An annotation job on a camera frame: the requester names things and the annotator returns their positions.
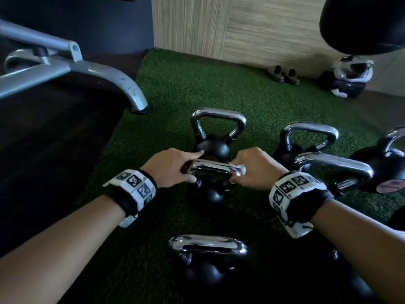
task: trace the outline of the chrome kettlebell handle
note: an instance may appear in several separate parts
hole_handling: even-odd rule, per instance
[[[296,130],[325,134],[327,139],[316,145],[316,149],[319,151],[329,148],[339,138],[339,131],[335,127],[321,123],[292,122],[286,125],[280,132],[280,145],[284,144],[287,152],[292,149],[290,134]]]
[[[243,165],[236,166],[230,163],[196,159],[191,161],[187,168],[187,174],[192,175],[195,171],[211,171],[220,174],[243,176],[246,168]]]
[[[298,166],[299,171],[302,171],[307,163],[311,163],[337,167],[362,176],[361,181],[357,178],[349,178],[335,184],[339,190],[347,189],[355,184],[365,184],[374,176],[373,169],[366,163],[321,152],[301,153],[295,157],[294,163]]]
[[[392,144],[403,136],[405,136],[405,126],[396,127],[388,131],[385,137],[378,140],[377,145],[382,148],[382,153],[388,153]]]
[[[224,137],[224,142],[228,145],[232,143],[242,133],[242,131],[245,129],[246,126],[246,118],[240,112],[214,108],[198,109],[191,115],[191,127],[193,128],[197,143],[201,143],[206,138],[206,134],[204,130],[201,128],[200,124],[201,117],[221,118],[233,120],[236,122],[237,124],[236,128],[227,135],[225,135]]]
[[[177,253],[195,252],[244,257],[246,245],[239,240],[222,236],[180,235],[169,240],[169,248]]]

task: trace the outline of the dark blue wall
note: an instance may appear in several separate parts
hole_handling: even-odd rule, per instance
[[[84,56],[154,46],[151,0],[0,0],[0,17],[74,40]]]

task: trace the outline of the white wristband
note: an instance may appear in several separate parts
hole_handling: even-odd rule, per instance
[[[295,172],[278,180],[271,189],[270,205],[276,210],[277,217],[293,238],[300,238],[313,229],[310,222],[299,223],[288,219],[287,209],[290,201],[314,189],[327,190],[327,186],[308,173]]]
[[[103,187],[106,187],[109,184],[121,187],[128,192],[136,202],[138,212],[142,210],[156,195],[156,188],[152,181],[141,172],[133,169],[124,170],[103,184]],[[128,227],[137,217],[138,215],[127,216],[119,224],[120,227]]]

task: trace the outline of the weight bench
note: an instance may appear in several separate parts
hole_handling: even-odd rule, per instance
[[[118,69],[84,61],[78,44],[72,40],[41,33],[0,20],[0,36],[23,43],[27,48],[10,53],[0,76],[0,99],[58,78],[79,72],[112,82],[128,97],[131,111],[146,114],[151,105],[139,86]]]

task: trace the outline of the punching bag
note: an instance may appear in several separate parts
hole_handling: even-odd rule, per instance
[[[405,47],[405,0],[326,0],[319,22],[332,48],[373,55]]]

